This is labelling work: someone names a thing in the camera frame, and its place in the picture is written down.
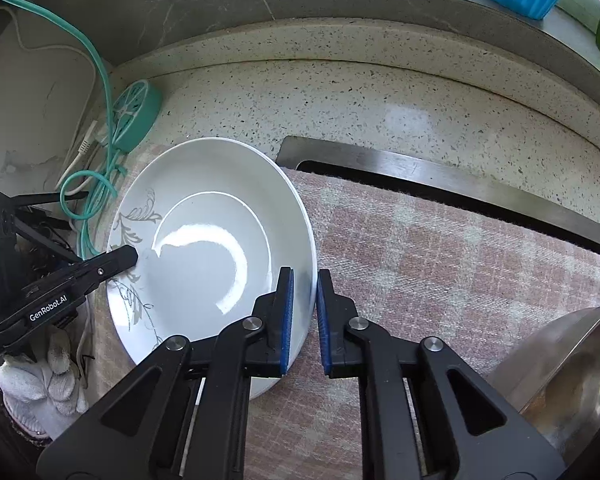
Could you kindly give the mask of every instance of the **metal screw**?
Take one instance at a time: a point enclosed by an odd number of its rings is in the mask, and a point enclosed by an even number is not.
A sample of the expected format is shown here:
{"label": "metal screw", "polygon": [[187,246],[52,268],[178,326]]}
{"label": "metal screw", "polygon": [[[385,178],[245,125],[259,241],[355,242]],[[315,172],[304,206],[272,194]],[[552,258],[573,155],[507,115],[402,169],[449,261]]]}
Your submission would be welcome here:
{"label": "metal screw", "polygon": [[364,317],[352,317],[351,319],[349,319],[349,326],[353,329],[353,330],[364,330],[366,327],[369,326],[369,321],[368,319],[365,319]]}
{"label": "metal screw", "polygon": [[187,344],[187,338],[183,335],[172,335],[166,341],[166,347],[169,350],[182,350]]}
{"label": "metal screw", "polygon": [[262,326],[262,320],[259,317],[251,316],[242,320],[242,326],[246,330],[257,330]]}
{"label": "metal screw", "polygon": [[427,337],[424,340],[424,348],[431,352],[440,352],[444,347],[445,344],[438,337]]}

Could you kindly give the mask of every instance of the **speckled countertop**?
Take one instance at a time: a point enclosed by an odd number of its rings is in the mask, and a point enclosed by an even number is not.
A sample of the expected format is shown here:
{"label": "speckled countertop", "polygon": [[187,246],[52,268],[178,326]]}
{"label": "speckled countertop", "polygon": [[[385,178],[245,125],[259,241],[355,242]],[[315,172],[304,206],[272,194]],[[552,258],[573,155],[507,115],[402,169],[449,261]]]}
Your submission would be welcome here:
{"label": "speckled countertop", "polygon": [[337,140],[457,166],[600,222],[600,150],[474,86],[325,60],[220,64],[151,82],[164,94],[162,110],[131,156],[203,136],[242,140],[273,159],[287,135]]}
{"label": "speckled countertop", "polygon": [[289,59],[364,62],[459,81],[536,110],[600,149],[600,106],[571,84],[500,48],[409,23],[355,18],[255,23],[155,50],[113,75],[122,90],[136,79],[193,68]]}

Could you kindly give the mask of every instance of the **pink checkered towel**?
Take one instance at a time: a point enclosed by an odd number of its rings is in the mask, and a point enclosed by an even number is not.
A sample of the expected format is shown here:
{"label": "pink checkered towel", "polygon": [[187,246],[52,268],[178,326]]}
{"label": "pink checkered towel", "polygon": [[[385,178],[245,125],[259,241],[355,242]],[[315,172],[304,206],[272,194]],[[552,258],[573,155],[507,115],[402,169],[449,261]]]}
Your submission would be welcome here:
{"label": "pink checkered towel", "polygon": [[[552,319],[600,305],[600,256],[413,196],[286,173],[336,292],[392,335],[441,337],[483,375]],[[98,305],[95,369],[104,392],[132,364],[106,302]],[[359,409],[355,380],[324,376],[314,320],[289,374],[251,402],[245,478],[359,479]]]}

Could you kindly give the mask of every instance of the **white glove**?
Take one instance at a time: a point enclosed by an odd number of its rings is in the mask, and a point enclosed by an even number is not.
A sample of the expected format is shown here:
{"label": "white glove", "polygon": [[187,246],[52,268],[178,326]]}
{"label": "white glove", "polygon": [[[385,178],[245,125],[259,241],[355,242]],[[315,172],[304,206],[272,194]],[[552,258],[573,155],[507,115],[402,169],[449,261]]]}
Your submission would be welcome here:
{"label": "white glove", "polygon": [[57,438],[88,409],[71,343],[64,330],[49,326],[31,342],[36,362],[5,356],[0,366],[4,405],[17,425],[33,438]]}

